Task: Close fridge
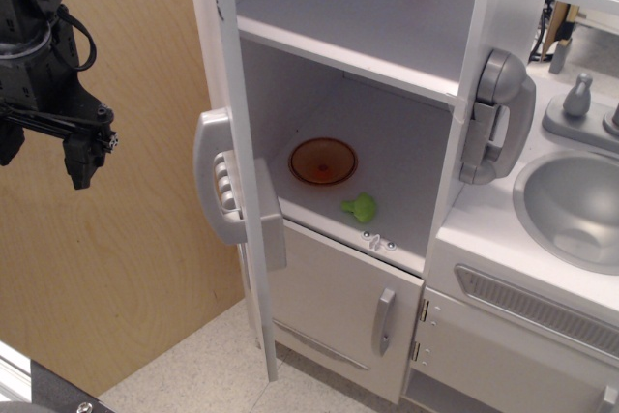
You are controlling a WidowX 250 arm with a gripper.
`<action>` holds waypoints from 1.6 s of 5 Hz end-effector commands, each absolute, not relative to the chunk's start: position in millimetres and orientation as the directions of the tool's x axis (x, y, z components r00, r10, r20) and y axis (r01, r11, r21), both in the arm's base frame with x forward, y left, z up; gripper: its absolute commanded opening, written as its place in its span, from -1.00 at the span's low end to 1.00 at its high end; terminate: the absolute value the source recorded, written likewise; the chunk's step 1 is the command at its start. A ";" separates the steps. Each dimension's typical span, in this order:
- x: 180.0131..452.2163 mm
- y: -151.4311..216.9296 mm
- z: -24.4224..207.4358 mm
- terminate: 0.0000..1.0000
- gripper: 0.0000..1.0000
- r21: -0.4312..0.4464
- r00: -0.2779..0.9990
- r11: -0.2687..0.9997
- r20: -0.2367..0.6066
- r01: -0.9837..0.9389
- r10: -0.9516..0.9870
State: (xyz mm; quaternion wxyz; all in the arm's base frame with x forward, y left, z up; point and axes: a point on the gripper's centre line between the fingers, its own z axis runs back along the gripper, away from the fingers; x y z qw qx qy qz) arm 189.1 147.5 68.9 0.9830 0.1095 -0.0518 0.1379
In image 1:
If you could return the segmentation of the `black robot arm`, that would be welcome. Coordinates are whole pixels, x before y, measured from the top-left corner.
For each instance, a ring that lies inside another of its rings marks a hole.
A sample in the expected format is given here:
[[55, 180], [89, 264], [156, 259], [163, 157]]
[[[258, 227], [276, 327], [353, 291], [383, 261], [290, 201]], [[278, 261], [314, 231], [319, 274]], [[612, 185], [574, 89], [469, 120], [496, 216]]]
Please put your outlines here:
[[113, 110], [79, 82], [98, 51], [91, 42], [81, 61], [76, 32], [93, 39], [63, 0], [1, 0], [1, 163], [17, 155], [28, 130], [57, 137], [74, 188], [83, 190], [118, 137]]

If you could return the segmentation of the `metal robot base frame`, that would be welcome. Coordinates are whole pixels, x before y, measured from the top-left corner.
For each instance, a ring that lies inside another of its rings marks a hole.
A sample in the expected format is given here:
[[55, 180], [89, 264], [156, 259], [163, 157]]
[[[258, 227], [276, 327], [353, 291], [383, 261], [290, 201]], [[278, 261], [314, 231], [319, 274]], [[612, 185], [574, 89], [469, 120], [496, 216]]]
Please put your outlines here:
[[1, 342], [1, 411], [113, 413], [114, 409]]

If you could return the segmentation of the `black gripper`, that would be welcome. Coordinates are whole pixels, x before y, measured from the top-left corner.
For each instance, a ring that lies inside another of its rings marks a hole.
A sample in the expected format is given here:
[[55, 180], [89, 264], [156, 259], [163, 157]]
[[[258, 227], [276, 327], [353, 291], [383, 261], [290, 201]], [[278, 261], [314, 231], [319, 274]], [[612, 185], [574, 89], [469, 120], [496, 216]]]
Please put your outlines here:
[[19, 152], [27, 128], [64, 139], [64, 162], [74, 189], [90, 187], [106, 152], [118, 144], [111, 128], [113, 111], [78, 80], [95, 57], [92, 46], [87, 62], [79, 63], [70, 25], [55, 25], [32, 44], [1, 46], [2, 166]]

